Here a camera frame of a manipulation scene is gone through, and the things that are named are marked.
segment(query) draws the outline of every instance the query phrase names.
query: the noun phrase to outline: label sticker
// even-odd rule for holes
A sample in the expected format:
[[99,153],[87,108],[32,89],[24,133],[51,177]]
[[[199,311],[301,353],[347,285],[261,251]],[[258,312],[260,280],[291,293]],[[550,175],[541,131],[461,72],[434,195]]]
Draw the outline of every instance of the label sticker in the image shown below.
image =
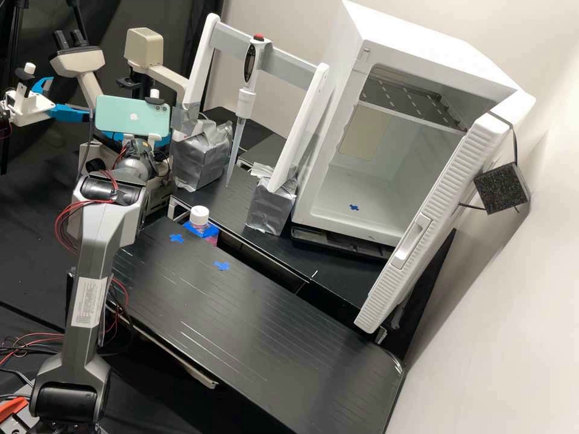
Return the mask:
[[108,278],[78,278],[77,296],[74,300],[71,325],[92,329],[101,318],[104,297],[107,295]]

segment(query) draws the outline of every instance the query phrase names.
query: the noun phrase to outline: fridge door handle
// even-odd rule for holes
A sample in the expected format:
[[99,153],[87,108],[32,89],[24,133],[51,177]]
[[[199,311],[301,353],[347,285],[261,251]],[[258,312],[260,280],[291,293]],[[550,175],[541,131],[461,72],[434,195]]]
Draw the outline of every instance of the fridge door handle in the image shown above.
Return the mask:
[[390,257],[390,263],[395,266],[397,269],[402,269],[406,261],[410,257],[410,254],[418,244],[418,241],[430,226],[432,222],[431,219],[426,217],[422,213],[418,213],[406,233],[404,237],[398,243],[398,247],[394,251],[394,254]]

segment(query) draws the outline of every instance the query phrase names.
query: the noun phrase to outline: mint green iphone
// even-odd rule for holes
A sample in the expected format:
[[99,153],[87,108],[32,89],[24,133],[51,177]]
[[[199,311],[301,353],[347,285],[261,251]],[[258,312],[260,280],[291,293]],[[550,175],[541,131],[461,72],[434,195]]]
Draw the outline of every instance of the mint green iphone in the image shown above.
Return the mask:
[[168,104],[149,104],[143,99],[100,95],[96,99],[95,126],[101,131],[148,136],[169,134]]

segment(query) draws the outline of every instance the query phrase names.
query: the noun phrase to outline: open door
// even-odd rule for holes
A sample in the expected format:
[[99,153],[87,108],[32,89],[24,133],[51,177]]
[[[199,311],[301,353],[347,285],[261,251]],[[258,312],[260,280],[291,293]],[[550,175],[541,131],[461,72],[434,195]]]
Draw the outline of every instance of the open door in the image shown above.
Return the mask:
[[[516,127],[534,102],[532,96],[518,90],[491,111]],[[358,327],[373,333],[412,290],[463,211],[458,203],[473,194],[473,178],[508,131],[507,124],[485,113],[463,136],[370,290],[354,321]]]

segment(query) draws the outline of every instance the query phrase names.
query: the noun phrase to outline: white wall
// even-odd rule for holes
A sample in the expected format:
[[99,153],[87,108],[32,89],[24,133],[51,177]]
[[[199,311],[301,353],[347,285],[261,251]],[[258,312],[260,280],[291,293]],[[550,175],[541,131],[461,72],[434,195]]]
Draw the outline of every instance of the white wall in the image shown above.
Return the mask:
[[[264,33],[276,46],[320,61],[340,0],[227,0],[223,21],[246,33]],[[577,0],[357,0],[359,3],[464,39],[493,59],[538,98],[579,36]],[[206,109],[235,110],[241,61],[218,56]],[[262,74],[252,118],[287,136],[304,92]]]
[[[579,45],[569,56],[553,104],[539,105],[553,117],[526,161],[528,216],[468,291],[441,303],[453,309],[437,332],[414,343],[423,348],[387,433],[579,432]],[[485,250],[472,221],[463,226]],[[446,271],[460,280],[474,250],[449,256]]]

